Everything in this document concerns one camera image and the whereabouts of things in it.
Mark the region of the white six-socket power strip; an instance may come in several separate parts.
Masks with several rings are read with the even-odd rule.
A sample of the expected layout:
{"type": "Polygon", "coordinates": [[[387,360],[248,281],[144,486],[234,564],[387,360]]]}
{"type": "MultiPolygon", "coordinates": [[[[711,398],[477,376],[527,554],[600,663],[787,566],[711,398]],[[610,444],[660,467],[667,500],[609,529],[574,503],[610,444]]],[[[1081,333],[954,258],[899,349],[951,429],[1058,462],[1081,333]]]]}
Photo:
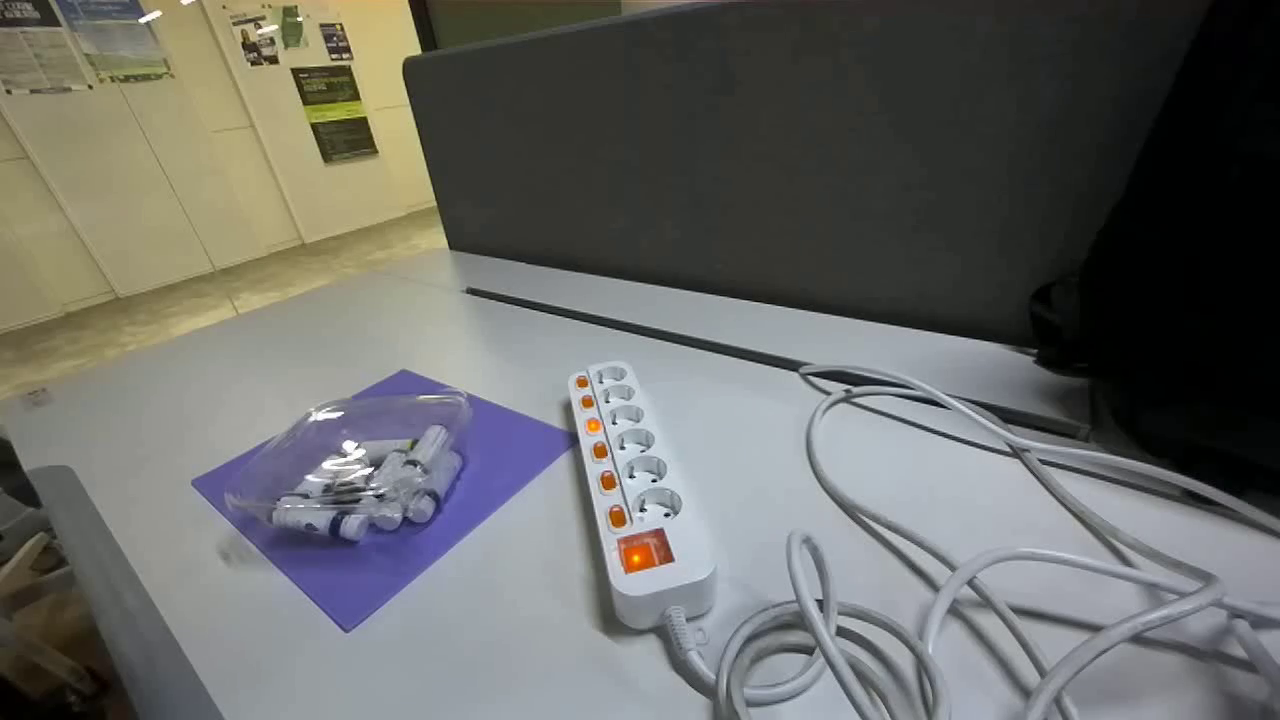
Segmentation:
{"type": "Polygon", "coordinates": [[[667,614],[706,614],[706,525],[638,373],[625,360],[574,369],[568,411],[617,621],[652,632],[667,614]]]}

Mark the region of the grey desk partition panel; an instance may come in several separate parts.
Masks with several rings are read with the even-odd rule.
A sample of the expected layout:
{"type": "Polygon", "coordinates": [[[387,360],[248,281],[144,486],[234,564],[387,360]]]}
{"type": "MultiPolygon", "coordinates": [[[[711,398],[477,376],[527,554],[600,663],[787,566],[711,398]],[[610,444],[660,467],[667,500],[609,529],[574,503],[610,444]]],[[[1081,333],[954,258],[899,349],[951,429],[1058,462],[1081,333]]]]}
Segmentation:
{"type": "Polygon", "coordinates": [[[459,253],[1021,343],[1213,0],[720,0],[402,65],[459,253]]]}

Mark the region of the blue wall poster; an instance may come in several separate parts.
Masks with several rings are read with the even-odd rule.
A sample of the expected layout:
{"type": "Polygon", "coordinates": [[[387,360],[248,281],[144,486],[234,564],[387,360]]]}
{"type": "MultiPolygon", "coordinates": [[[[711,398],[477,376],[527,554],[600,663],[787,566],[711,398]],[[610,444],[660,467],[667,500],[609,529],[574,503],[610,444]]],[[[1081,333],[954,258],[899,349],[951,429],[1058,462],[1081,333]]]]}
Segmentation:
{"type": "Polygon", "coordinates": [[[144,0],[60,0],[60,12],[102,84],[153,84],[171,76],[157,34],[159,12],[144,0]]]}

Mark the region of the dark green wall poster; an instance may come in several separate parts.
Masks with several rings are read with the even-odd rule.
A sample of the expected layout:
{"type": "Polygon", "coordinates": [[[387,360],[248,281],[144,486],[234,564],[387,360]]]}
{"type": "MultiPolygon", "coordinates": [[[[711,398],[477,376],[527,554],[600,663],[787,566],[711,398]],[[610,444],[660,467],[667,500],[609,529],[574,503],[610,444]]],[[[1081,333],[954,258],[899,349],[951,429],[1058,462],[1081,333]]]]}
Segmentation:
{"type": "Polygon", "coordinates": [[[295,69],[290,84],[324,165],[377,154],[373,119],[348,65],[295,69]]]}

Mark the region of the clear bag of white parts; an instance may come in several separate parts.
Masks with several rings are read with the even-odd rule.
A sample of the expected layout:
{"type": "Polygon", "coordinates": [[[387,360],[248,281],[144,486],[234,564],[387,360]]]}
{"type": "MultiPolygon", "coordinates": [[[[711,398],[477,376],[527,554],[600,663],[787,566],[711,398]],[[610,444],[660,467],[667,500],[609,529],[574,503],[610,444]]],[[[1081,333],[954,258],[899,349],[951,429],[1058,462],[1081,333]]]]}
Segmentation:
{"type": "Polygon", "coordinates": [[[300,538],[427,529],[464,470],[467,421],[459,390],[326,398],[267,438],[223,500],[300,538]]]}

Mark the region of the black chair backrest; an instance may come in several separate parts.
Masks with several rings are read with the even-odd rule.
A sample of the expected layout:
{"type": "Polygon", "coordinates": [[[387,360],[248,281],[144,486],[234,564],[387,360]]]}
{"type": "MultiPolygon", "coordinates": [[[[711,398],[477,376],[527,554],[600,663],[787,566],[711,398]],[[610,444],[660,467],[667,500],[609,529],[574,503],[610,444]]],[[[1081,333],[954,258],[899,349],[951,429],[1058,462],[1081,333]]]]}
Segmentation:
{"type": "Polygon", "coordinates": [[[1213,0],[1082,262],[1026,300],[1034,364],[1145,452],[1280,486],[1280,0],[1213,0]]]}

